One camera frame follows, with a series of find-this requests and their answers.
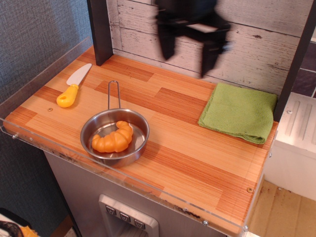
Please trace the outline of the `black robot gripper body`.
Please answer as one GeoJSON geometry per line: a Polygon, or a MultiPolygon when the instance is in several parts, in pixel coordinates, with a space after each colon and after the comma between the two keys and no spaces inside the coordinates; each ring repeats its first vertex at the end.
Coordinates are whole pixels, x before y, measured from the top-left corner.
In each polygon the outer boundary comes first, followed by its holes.
{"type": "Polygon", "coordinates": [[[161,41],[173,41],[185,35],[200,42],[225,42],[231,26],[215,10],[216,0],[157,0],[158,37],[161,41]],[[213,27],[210,33],[202,33],[190,26],[201,24],[213,27]]]}

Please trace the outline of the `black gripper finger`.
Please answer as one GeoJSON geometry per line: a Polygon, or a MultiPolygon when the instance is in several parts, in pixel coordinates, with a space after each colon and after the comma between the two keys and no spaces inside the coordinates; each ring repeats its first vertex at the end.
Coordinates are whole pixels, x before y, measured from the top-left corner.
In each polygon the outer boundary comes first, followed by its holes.
{"type": "Polygon", "coordinates": [[[230,48],[229,41],[207,41],[202,48],[202,61],[200,76],[204,77],[206,73],[214,69],[218,56],[230,48]]]}
{"type": "Polygon", "coordinates": [[[177,30],[169,25],[158,25],[158,38],[162,55],[165,60],[170,59],[175,54],[175,39],[177,30]]]}

